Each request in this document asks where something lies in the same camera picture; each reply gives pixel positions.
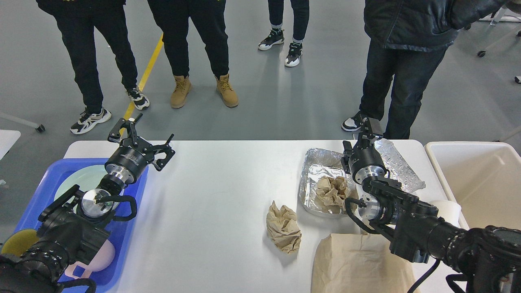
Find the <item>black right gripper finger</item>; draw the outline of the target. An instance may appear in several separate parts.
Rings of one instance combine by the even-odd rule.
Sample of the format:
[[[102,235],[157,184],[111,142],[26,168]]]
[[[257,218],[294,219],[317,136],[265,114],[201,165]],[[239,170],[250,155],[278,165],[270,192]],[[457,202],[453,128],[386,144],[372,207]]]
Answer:
[[[374,143],[383,138],[383,130],[377,119],[365,117],[359,130],[357,148],[374,148]]]

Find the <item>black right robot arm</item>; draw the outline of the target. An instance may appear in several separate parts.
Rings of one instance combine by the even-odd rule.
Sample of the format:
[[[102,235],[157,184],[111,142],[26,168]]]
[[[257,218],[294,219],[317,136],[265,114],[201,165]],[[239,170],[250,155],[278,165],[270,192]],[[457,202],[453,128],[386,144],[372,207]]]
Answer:
[[[455,293],[458,282],[466,282],[467,293],[519,293],[520,230],[493,225],[465,230],[438,217],[438,208],[401,189],[375,149],[383,137],[376,119],[355,117],[359,124],[357,143],[344,141],[341,162],[346,173],[362,187],[367,198],[345,199],[347,215],[365,232],[383,235],[390,252],[407,261],[434,265],[409,288],[412,293],[441,262],[454,269],[446,281]]]

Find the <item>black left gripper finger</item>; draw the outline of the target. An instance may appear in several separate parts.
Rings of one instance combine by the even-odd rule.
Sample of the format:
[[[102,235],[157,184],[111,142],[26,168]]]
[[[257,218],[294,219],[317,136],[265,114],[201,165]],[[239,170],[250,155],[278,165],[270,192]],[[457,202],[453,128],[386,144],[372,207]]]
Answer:
[[[153,145],[151,147],[154,158],[158,154],[164,154],[164,158],[155,158],[155,160],[151,163],[157,171],[161,171],[171,160],[171,158],[175,155],[175,151],[172,149],[171,140],[173,139],[174,134],[172,133],[170,137],[164,144]]]
[[[136,124],[142,116],[143,114],[139,114],[136,118],[119,119],[112,130],[110,130],[107,140],[109,142],[118,143],[120,146],[137,148],[141,138],[137,135]],[[125,138],[120,134],[122,129],[126,130],[127,136]]]

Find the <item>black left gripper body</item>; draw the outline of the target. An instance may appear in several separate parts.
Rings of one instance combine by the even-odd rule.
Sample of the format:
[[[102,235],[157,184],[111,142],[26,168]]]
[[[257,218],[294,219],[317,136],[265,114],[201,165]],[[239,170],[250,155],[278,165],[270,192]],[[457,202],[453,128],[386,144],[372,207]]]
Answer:
[[[143,174],[148,165],[161,171],[161,145],[149,142],[123,142],[105,163],[105,181],[115,185],[132,185]]]

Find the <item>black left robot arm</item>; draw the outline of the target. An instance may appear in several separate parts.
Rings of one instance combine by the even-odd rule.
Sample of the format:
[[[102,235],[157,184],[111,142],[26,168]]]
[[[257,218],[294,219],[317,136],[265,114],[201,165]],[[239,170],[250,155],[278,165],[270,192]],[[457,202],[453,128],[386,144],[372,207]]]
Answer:
[[[161,171],[175,154],[171,138],[152,145],[137,135],[140,118],[122,118],[112,128],[107,139],[119,146],[106,161],[106,173],[96,188],[70,187],[39,215],[35,243],[18,254],[1,253],[2,293],[60,293],[76,286],[96,291],[91,278],[59,279],[77,261],[87,265],[95,258],[110,236],[107,225],[136,217],[136,199],[123,195],[123,189],[134,184],[147,165]]]

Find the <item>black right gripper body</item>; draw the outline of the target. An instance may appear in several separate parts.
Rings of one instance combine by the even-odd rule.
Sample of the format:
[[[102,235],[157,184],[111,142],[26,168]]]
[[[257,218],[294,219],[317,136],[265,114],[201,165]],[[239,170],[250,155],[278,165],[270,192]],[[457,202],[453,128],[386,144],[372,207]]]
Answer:
[[[344,146],[341,164],[344,172],[352,175],[353,181],[359,185],[367,178],[385,176],[387,169],[373,144],[357,142],[353,147],[349,141]]]

